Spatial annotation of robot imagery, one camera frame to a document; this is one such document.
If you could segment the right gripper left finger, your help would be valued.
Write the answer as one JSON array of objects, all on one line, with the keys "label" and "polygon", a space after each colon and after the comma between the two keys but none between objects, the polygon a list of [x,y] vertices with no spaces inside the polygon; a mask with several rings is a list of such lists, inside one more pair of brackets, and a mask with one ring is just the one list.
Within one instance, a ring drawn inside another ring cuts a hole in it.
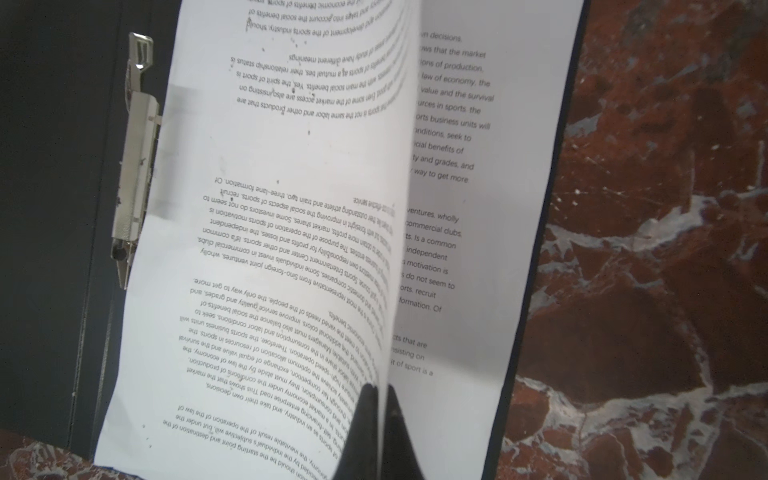
[{"label": "right gripper left finger", "polygon": [[357,401],[334,480],[377,479],[378,400],[378,388],[365,384]]}]

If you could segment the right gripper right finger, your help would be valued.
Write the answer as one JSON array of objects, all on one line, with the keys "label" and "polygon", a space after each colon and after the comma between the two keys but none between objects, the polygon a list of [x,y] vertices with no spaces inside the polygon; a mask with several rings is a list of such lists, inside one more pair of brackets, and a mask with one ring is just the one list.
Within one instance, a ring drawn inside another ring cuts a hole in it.
[{"label": "right gripper right finger", "polygon": [[388,387],[384,410],[381,478],[384,480],[424,480],[393,386]]}]

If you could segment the printed paper sheet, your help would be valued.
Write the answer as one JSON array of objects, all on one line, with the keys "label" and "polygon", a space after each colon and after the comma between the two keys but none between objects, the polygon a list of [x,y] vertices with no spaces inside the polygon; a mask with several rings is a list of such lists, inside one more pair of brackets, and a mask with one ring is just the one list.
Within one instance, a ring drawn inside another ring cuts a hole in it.
[{"label": "printed paper sheet", "polygon": [[390,382],[429,479],[478,479],[521,317],[581,1],[423,5]]}]

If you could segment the folder white cover black inside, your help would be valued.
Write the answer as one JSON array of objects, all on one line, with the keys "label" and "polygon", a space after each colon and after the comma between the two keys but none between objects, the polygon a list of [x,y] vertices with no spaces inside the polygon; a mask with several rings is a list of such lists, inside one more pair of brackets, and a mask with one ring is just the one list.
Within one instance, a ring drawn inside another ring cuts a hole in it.
[{"label": "folder white cover black inside", "polygon": [[[1,5],[1,425],[93,461],[117,382],[128,291],[111,256],[128,121],[128,36],[153,39],[142,90],[157,99],[163,120],[183,2]],[[404,254],[427,1],[417,2],[419,73]],[[525,322],[542,214],[502,391]],[[379,478],[403,260],[379,417]]]}]

